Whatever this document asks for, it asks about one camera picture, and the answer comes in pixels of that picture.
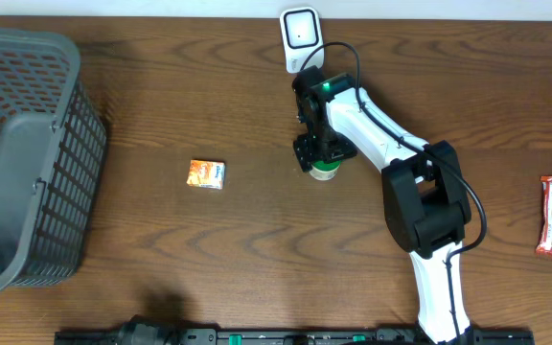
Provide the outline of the orange small box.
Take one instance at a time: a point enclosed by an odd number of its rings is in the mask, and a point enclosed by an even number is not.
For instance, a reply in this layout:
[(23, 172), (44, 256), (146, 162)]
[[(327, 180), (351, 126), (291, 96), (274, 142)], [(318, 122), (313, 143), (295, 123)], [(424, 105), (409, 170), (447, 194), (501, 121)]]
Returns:
[(225, 164), (217, 161), (192, 160), (186, 183), (191, 187), (221, 190)]

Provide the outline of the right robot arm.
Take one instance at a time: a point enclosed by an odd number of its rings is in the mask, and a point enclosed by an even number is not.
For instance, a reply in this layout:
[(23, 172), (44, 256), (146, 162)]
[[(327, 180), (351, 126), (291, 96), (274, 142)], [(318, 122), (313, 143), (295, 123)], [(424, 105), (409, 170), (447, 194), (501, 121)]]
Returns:
[(348, 74), (327, 79), (309, 67), (292, 83), (298, 120), (307, 128), (293, 143), (303, 172), (334, 177), (362, 153), (378, 169), (387, 228), (409, 254), (419, 295), (418, 324), (434, 344), (463, 339), (466, 315), (459, 256), (476, 197), (454, 148), (430, 145), (397, 125)]

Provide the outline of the green lid jar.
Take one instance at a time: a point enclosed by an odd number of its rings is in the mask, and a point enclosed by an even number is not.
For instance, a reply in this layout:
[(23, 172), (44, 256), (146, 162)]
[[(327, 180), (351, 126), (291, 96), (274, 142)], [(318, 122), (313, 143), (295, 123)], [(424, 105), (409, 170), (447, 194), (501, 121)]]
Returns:
[(311, 164), (309, 174), (316, 180), (328, 181), (335, 177), (340, 165), (340, 161), (335, 161), (332, 163), (317, 161)]

